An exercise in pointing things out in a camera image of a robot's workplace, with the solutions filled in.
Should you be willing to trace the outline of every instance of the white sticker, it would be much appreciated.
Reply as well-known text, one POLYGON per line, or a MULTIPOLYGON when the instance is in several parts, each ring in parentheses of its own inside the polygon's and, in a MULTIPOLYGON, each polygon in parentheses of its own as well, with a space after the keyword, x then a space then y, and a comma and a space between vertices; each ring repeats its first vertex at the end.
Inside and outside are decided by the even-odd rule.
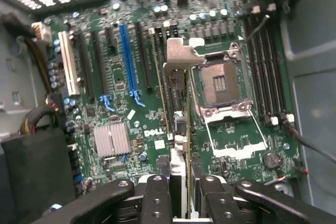
POLYGON ((156 140, 154 145, 156 150, 165 149, 164 140, 156 140))
POLYGON ((128 116, 127 116, 127 119, 131 120, 132 117, 134 116, 134 114, 135 114, 135 110, 131 110, 130 113, 128 114, 128 116))

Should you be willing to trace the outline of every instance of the black cable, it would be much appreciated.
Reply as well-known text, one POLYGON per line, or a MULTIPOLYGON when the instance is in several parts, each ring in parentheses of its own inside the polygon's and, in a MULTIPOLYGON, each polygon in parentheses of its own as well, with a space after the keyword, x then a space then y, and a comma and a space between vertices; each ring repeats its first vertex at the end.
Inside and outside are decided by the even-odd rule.
POLYGON ((319 147, 317 147, 316 145, 309 143, 303 136, 301 136, 301 134, 295 130, 288 122, 285 122, 284 124, 285 129, 291 133, 302 145, 320 153, 322 156, 324 156, 325 158, 329 159, 331 162, 336 164, 336 157, 331 155, 330 153, 320 149, 319 147))

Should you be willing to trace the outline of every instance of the microchip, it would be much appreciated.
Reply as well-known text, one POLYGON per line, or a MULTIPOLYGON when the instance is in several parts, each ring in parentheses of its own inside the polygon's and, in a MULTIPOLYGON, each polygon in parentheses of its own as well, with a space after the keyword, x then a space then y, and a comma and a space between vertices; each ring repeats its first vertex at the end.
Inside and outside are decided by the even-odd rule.
POLYGON ((88 118, 96 116, 96 110, 94 109, 94 107, 89 107, 86 109, 86 116, 88 118))
POLYGON ((236 65, 233 62, 202 66, 200 79, 207 107, 230 105, 241 100, 236 65))

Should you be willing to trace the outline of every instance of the screw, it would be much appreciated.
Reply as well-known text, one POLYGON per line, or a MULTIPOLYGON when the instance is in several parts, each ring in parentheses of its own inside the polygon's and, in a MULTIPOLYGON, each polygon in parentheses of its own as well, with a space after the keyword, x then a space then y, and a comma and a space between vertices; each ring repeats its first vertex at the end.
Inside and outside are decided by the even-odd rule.
POLYGON ((72 13, 72 18, 74 18, 74 19, 79 18, 79 12, 72 13))
POLYGON ((288 151, 290 149, 289 143, 284 143, 283 148, 288 151))
POLYGON ((134 122, 134 127, 139 128, 140 127, 140 122, 139 121, 135 121, 134 122))
POLYGON ((127 181, 120 181, 119 183, 118 183, 118 186, 128 186, 128 182, 127 181))
POLYGON ((242 181, 241 184, 244 187, 250 187, 250 186, 252 186, 251 182, 249 182, 249 181, 242 181))
POLYGON ((212 176, 207 176, 207 177, 205 177, 205 179, 207 181, 214 181, 215 180, 214 177, 212 177, 212 176))

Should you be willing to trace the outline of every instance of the wire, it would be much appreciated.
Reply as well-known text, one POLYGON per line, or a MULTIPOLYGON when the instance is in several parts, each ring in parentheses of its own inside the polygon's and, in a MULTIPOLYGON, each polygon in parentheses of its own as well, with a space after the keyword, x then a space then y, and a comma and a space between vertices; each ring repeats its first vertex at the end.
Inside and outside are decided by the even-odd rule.
POLYGON ((266 182, 266 183, 264 183, 264 185, 265 185, 265 186, 269 186, 269 185, 272 185, 272 184, 274 184, 274 183, 276 183, 276 182, 283 181, 285 178, 286 178, 286 176, 282 176, 282 177, 280 177, 280 178, 276 178, 276 179, 274 179, 274 180, 271 180, 271 181, 269 181, 269 182, 266 182))
POLYGON ((316 145, 309 143, 301 134, 295 130, 288 122, 285 122, 284 124, 285 129, 291 133, 302 145, 320 153, 325 158, 329 159, 331 162, 336 164, 336 157, 331 155, 330 153, 322 150, 321 148, 317 147, 316 145))

